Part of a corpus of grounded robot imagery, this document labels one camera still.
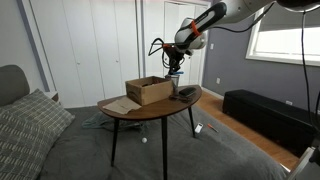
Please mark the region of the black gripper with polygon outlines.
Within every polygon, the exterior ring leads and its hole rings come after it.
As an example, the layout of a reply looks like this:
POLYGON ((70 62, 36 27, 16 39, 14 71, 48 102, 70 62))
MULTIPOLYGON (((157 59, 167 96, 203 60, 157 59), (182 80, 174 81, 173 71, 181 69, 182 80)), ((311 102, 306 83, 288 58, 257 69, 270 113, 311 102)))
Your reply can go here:
POLYGON ((163 61, 163 66, 169 69, 169 74, 175 74, 180 69, 181 61, 184 60, 184 54, 168 44, 163 46, 163 53, 169 57, 169 62, 163 61))

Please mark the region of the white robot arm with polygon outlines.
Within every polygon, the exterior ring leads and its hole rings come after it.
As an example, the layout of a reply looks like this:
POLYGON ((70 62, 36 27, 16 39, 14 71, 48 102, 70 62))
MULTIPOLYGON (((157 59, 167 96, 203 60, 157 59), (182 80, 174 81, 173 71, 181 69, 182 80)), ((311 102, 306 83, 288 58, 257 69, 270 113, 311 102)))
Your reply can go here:
POLYGON ((204 32, 220 24, 237 23, 267 6, 266 14, 274 3, 293 12, 308 12, 320 7, 320 0, 219 0, 196 18, 185 18, 174 36, 173 43, 162 47, 169 57, 169 75, 180 69, 185 54, 206 45, 204 32))

